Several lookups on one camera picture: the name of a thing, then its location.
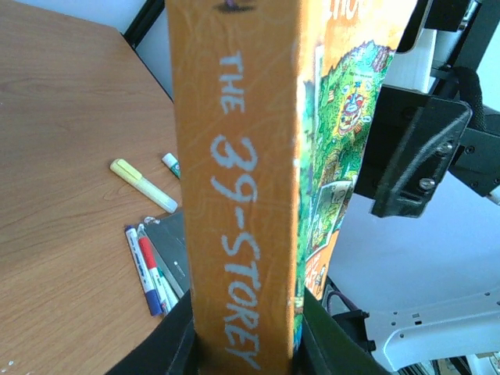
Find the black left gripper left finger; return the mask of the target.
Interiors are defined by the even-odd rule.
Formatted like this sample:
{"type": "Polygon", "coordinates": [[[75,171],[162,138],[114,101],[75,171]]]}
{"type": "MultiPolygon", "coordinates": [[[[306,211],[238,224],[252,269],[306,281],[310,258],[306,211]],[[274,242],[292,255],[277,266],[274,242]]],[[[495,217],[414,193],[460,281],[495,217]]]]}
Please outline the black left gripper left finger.
{"type": "Polygon", "coordinates": [[[194,374],[195,329],[186,293],[153,332],[108,374],[194,374]]]}

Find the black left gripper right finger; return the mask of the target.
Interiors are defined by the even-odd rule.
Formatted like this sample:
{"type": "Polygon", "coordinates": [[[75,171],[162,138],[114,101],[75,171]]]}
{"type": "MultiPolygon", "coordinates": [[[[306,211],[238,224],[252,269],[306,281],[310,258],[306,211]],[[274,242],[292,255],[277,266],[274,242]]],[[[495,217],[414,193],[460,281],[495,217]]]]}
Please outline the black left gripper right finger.
{"type": "Polygon", "coordinates": [[[387,371],[364,352],[305,292],[302,340],[293,359],[293,374],[376,375],[387,371]]]}

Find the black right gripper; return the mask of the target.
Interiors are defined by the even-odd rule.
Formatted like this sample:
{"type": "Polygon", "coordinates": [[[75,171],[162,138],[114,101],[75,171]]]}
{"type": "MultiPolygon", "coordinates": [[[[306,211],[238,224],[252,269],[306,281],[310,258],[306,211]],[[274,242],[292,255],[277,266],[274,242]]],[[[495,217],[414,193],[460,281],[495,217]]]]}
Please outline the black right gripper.
{"type": "Polygon", "coordinates": [[[380,218],[421,216],[446,173],[481,197],[499,193],[499,113],[472,127],[468,102],[384,86],[355,193],[380,218]]]}

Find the green cap whiteboard marker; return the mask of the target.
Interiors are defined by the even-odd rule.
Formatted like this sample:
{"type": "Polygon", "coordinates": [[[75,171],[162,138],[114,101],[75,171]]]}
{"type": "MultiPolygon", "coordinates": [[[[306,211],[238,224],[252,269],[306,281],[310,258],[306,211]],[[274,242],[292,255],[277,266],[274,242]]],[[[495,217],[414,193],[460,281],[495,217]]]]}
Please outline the green cap whiteboard marker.
{"type": "Polygon", "coordinates": [[[166,305],[167,305],[167,310],[171,311],[175,305],[178,303],[179,298],[175,294],[173,288],[171,287],[170,283],[167,281],[165,275],[161,271],[160,268],[157,269],[158,274],[159,274],[159,283],[161,285],[161,288],[163,289],[163,294],[166,297],[166,305]]]}

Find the purple cap whiteboard marker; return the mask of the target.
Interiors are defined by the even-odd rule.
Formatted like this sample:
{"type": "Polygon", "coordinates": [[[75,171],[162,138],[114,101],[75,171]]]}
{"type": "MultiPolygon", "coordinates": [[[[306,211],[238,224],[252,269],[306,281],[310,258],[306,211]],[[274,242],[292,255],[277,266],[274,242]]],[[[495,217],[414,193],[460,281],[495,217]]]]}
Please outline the purple cap whiteboard marker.
{"type": "Polygon", "coordinates": [[[124,233],[126,235],[132,258],[134,260],[134,264],[141,281],[141,286],[145,294],[149,312],[152,316],[160,316],[163,314],[163,309],[160,305],[157,291],[146,266],[144,257],[141,253],[141,248],[138,242],[138,233],[133,226],[127,226],[124,233]]]}

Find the red cap whiteboard marker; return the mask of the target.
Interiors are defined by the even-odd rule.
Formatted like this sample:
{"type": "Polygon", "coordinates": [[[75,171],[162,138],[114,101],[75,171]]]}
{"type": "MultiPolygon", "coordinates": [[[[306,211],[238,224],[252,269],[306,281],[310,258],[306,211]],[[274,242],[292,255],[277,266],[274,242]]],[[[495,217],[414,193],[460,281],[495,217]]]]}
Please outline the red cap whiteboard marker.
{"type": "Polygon", "coordinates": [[[145,264],[148,268],[148,271],[151,275],[151,278],[153,280],[153,284],[155,286],[157,295],[159,297],[159,302],[163,310],[163,314],[166,316],[170,310],[171,310],[171,305],[170,301],[167,297],[167,293],[165,288],[163,287],[162,284],[162,278],[160,277],[157,263],[155,261],[153,252],[152,252],[152,244],[150,240],[145,236],[145,235],[139,235],[138,238],[138,243],[141,248],[142,255],[145,260],[145,264]]]}

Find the dark blue Wuthering Heights book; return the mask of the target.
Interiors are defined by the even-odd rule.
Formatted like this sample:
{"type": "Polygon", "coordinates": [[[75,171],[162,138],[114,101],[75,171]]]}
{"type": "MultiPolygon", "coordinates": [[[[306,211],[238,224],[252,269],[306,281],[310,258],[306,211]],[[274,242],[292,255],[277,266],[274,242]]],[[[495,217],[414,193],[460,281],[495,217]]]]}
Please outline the dark blue Wuthering Heights book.
{"type": "Polygon", "coordinates": [[[144,225],[159,269],[173,292],[178,298],[182,298],[191,286],[183,210],[163,218],[148,216],[144,225]]]}

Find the orange Treehouse book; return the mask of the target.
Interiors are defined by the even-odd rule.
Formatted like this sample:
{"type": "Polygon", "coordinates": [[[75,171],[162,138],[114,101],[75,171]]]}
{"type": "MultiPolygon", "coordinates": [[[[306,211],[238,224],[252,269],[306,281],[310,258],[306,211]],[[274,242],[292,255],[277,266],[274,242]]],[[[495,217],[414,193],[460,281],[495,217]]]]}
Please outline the orange Treehouse book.
{"type": "Polygon", "coordinates": [[[289,374],[414,1],[168,1],[202,374],[289,374]]]}

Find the yellow highlighter pen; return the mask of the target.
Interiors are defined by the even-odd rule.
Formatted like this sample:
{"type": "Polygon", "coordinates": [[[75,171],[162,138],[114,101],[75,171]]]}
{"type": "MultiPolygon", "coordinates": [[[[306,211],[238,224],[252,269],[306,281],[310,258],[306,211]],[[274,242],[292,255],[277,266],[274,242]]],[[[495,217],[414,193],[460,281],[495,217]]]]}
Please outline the yellow highlighter pen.
{"type": "Polygon", "coordinates": [[[115,159],[109,168],[166,212],[174,213],[177,210],[178,204],[175,200],[146,179],[125,159],[115,159]]]}

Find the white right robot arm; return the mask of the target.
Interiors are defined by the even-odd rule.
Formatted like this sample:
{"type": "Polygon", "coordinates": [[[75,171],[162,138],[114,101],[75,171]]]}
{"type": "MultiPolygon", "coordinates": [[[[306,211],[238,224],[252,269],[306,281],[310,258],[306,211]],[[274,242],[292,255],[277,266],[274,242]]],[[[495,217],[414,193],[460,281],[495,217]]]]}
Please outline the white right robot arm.
{"type": "Polygon", "coordinates": [[[498,112],[384,87],[330,275],[388,370],[498,351],[498,112]]]}

